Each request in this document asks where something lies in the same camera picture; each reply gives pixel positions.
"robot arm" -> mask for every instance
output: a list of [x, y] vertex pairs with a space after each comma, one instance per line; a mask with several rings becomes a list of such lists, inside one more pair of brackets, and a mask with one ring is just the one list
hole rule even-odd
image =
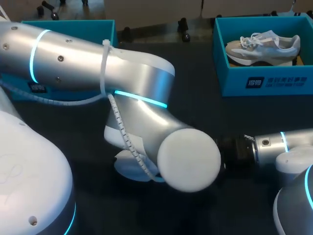
[[167, 110], [175, 76], [171, 63], [22, 23], [0, 22], [0, 32], [1, 73], [71, 91], [101, 88], [114, 95], [123, 120], [121, 125], [111, 110], [104, 133], [108, 142], [127, 148], [127, 130], [135, 150], [178, 190], [198, 191], [215, 180], [221, 165], [215, 142]]

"black table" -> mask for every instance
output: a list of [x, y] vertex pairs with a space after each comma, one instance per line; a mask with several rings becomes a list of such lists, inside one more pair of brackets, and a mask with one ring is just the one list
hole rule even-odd
[[[210, 42], [121, 48], [156, 54], [173, 63], [176, 79], [168, 109], [212, 137], [312, 127], [312, 96], [222, 98]], [[79, 234], [277, 234], [272, 220], [275, 194], [253, 175], [226, 177], [194, 194], [118, 175], [113, 163], [119, 149], [103, 138], [110, 110], [107, 100], [82, 107], [32, 102], [15, 106], [26, 123], [66, 155], [76, 188]]]

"teal box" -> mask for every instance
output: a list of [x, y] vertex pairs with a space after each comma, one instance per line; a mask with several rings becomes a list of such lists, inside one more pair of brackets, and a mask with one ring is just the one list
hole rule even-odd
[[[269, 30], [281, 37], [300, 36], [300, 57], [304, 66], [229, 65], [225, 51], [227, 43]], [[313, 94], [313, 25], [305, 16], [217, 18], [213, 60], [222, 96]]]
[[[99, 21], [24, 21], [24, 24], [49, 29], [58, 33], [66, 34], [72, 37], [87, 40], [93, 43], [102, 45], [103, 40], [108, 39], [111, 45], [116, 47], [118, 45], [116, 29], [114, 20], [99, 20]], [[28, 85], [29, 81], [22, 78], [11, 76], [8, 74], [2, 74], [2, 79], [6, 83], [14, 85], [23, 91], [31, 93]], [[53, 99], [53, 100], [83, 100], [91, 98], [100, 94], [100, 91], [87, 91], [87, 92], [70, 92], [60, 91], [53, 87], [45, 86], [46, 93], [36, 93], [35, 95]], [[14, 100], [27, 100], [27, 98], [12, 94], [11, 97]]]

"shoe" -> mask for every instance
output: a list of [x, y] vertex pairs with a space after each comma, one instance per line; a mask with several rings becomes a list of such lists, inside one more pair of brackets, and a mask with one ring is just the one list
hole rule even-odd
[[253, 33], [250, 38], [240, 37], [225, 47], [226, 54], [240, 65], [250, 66], [256, 62], [266, 62], [274, 66], [292, 66], [292, 60], [300, 51], [300, 37], [283, 38], [272, 30]]

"caster wheel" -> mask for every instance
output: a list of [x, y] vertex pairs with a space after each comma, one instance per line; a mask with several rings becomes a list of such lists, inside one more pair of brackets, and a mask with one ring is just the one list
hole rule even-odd
[[177, 32], [181, 33], [181, 40], [185, 43], [190, 42], [190, 35], [187, 33], [188, 24], [186, 18], [182, 18], [178, 21]]
[[272, 15], [272, 16], [278, 16], [277, 11], [272, 11], [272, 12], [271, 12], [271, 15]]
[[52, 12], [51, 13], [51, 18], [53, 21], [58, 21], [59, 20], [59, 16], [56, 12]]
[[307, 14], [313, 19], [313, 11], [308, 11]]
[[182, 40], [184, 43], [190, 42], [190, 35], [189, 35], [188, 33], [182, 34], [181, 40]]
[[38, 18], [42, 18], [45, 15], [45, 10], [43, 6], [37, 7]]
[[211, 18], [210, 19], [210, 23], [211, 23], [211, 27], [212, 27], [212, 33], [213, 33], [213, 31], [214, 31], [214, 25], [215, 25], [215, 19], [216, 18], [222, 18], [222, 15], [217, 15], [215, 18]]
[[125, 27], [124, 28], [124, 30], [122, 32], [122, 41], [127, 42], [127, 43], [132, 43], [133, 42], [131, 29], [129, 27]]

